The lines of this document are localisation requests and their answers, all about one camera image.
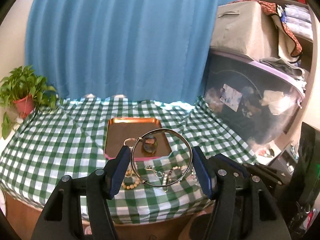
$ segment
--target green and white tablecloth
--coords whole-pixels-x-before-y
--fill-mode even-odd
[[[254,154],[248,145],[211,112],[203,98],[193,110],[154,101],[131,102],[122,98],[101,100],[83,98],[65,100],[53,114],[33,113],[18,128],[0,155],[1,187],[14,198],[35,207],[43,207],[60,178],[85,177],[106,164],[104,142],[106,127],[113,117],[155,117],[164,128],[181,133],[191,146],[199,145],[206,156],[223,153],[239,163],[252,163]],[[169,157],[138,162],[169,171],[186,165],[189,160],[185,145],[167,136],[172,153]],[[153,173],[150,181],[159,180]],[[108,201],[115,223],[148,223],[198,212],[208,204],[194,179],[183,179],[167,192],[139,184],[134,190],[120,190]],[[88,219],[86,199],[81,197],[83,219]]]

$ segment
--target tray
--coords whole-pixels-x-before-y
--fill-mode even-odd
[[[127,138],[138,138],[145,133],[162,128],[161,123],[156,118],[137,118],[137,117],[114,117],[108,121],[107,139],[104,148],[105,157],[113,159],[117,156],[124,140]],[[157,151],[151,155],[143,150],[140,143],[134,152],[135,161],[145,161],[162,156],[168,156],[172,150],[167,137],[164,133],[154,135],[158,142]]]

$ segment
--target curtain fold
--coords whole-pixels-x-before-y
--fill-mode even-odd
[[[233,0],[34,0],[25,61],[63,98],[200,92],[217,6]]]

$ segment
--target fabric storage box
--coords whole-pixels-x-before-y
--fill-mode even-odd
[[[244,57],[210,52],[206,67],[205,101],[250,146],[276,139],[304,99],[292,77]]]
[[[221,5],[210,47],[257,61],[278,57],[278,31],[255,1]]]

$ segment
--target red patterned fabric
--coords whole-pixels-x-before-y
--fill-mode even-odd
[[[263,11],[263,13],[265,15],[278,15],[277,13],[277,5],[275,3],[271,3],[271,2],[265,2],[265,1],[260,1],[260,0],[237,0],[237,1],[233,1],[230,3],[236,3],[236,2],[245,2],[245,1],[255,1],[257,3],[260,4],[261,9]],[[302,52],[302,46],[299,43],[299,41],[297,40],[296,36],[294,36],[294,34],[292,33],[292,31],[287,27],[287,25],[285,23],[283,23],[280,20],[281,24],[282,24],[282,28],[285,31],[285,33],[294,41],[294,43],[296,44],[295,48],[293,51],[290,52],[291,57],[298,57],[301,52]]]

